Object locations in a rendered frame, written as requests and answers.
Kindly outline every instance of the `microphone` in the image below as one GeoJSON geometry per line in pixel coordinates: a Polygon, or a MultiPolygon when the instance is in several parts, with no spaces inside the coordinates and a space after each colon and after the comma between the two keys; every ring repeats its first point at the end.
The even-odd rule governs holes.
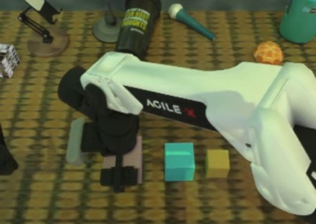
{"type": "Polygon", "coordinates": [[[210,40],[215,39],[215,35],[211,33],[206,27],[204,27],[201,23],[199,23],[196,19],[190,16],[181,4],[172,4],[169,7],[168,13],[171,19],[177,20],[188,25],[189,27],[193,28],[198,33],[202,34],[210,40]]]}

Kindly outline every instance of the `brown woven surface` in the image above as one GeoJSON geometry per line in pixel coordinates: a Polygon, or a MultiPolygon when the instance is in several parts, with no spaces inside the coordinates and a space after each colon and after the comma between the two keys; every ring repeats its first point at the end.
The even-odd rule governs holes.
{"type": "MultiPolygon", "coordinates": [[[[144,183],[113,194],[99,185],[102,159],[90,156],[86,166],[65,163],[70,122],[80,116],[61,103],[56,88],[75,65],[88,68],[112,44],[97,42],[91,26],[100,13],[65,12],[60,26],[70,34],[70,46],[59,57],[41,59],[26,49],[31,31],[17,21],[18,12],[0,12],[0,42],[12,43],[21,57],[13,78],[0,81],[0,122],[20,169],[0,178],[1,224],[300,224],[265,200],[245,161],[220,135],[188,125],[141,115],[144,142],[144,183]],[[163,144],[194,142],[194,182],[165,183],[163,144]],[[206,149],[230,151],[227,179],[204,174],[206,149]]],[[[280,13],[193,12],[217,36],[211,42],[164,13],[148,51],[148,61],[201,70],[226,69],[253,61],[261,41],[280,44],[287,61],[316,66],[316,42],[305,46],[285,42],[277,33],[280,13]]]]}

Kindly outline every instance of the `pink block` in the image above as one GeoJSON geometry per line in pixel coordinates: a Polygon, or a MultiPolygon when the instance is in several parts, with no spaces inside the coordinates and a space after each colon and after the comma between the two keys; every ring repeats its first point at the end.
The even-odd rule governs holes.
{"type": "MultiPolygon", "coordinates": [[[[123,157],[123,166],[133,166],[138,169],[138,184],[143,182],[143,145],[142,136],[137,136],[136,145],[132,151],[123,157]]],[[[107,156],[103,159],[103,168],[115,167],[115,156],[107,156]]]]}

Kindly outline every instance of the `yellow cube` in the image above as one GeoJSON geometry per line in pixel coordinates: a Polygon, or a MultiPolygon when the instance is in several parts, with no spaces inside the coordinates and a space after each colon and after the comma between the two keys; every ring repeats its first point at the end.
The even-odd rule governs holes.
{"type": "Polygon", "coordinates": [[[206,152],[206,177],[226,178],[230,170],[228,150],[211,149],[206,152]]]}

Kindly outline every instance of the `red x logo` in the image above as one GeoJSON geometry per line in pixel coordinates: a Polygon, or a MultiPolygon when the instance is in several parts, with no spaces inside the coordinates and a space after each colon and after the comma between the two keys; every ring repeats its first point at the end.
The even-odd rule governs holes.
{"type": "Polygon", "coordinates": [[[190,117],[193,117],[193,118],[196,118],[196,117],[197,117],[197,116],[194,114],[194,109],[185,108],[183,111],[186,112],[187,115],[190,116],[190,117]]]}

